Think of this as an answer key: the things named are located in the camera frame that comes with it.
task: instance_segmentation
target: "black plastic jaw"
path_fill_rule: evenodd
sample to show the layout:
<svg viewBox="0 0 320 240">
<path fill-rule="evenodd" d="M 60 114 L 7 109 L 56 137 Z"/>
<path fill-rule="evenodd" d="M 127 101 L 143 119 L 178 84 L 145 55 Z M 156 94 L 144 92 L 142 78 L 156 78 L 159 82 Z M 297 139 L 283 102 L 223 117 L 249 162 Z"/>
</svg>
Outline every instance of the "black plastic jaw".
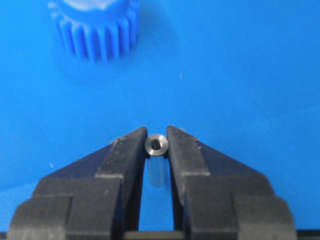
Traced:
<svg viewBox="0 0 320 240">
<path fill-rule="evenodd" d="M 287 204 L 261 173 L 167 128 L 174 232 L 138 232 L 142 127 L 43 178 L 8 240 L 295 240 Z"/>
</svg>

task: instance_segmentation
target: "blue background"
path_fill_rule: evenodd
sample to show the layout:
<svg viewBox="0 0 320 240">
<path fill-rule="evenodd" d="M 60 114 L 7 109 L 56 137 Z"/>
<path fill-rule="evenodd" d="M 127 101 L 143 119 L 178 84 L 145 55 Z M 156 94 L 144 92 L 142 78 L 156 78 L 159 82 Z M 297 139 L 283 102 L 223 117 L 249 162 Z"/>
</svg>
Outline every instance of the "blue background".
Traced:
<svg viewBox="0 0 320 240">
<path fill-rule="evenodd" d="M 296 227 L 320 229 L 319 0 L 140 0 L 138 46 L 109 64 L 66 56 L 46 5 L 1 2 L 0 231 L 41 177 L 169 124 L 266 174 Z M 172 229 L 151 204 L 169 188 L 144 183 L 141 230 Z"/>
</svg>

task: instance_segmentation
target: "blue gear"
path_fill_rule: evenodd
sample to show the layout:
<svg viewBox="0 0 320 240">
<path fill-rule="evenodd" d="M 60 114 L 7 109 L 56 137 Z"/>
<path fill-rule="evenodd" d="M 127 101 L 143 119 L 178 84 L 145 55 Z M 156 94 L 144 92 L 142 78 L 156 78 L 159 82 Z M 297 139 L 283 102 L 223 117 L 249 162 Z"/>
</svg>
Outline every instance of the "blue gear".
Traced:
<svg viewBox="0 0 320 240">
<path fill-rule="evenodd" d="M 63 46 L 79 58 L 107 62 L 136 45 L 138 0 L 50 0 L 48 8 Z"/>
</svg>

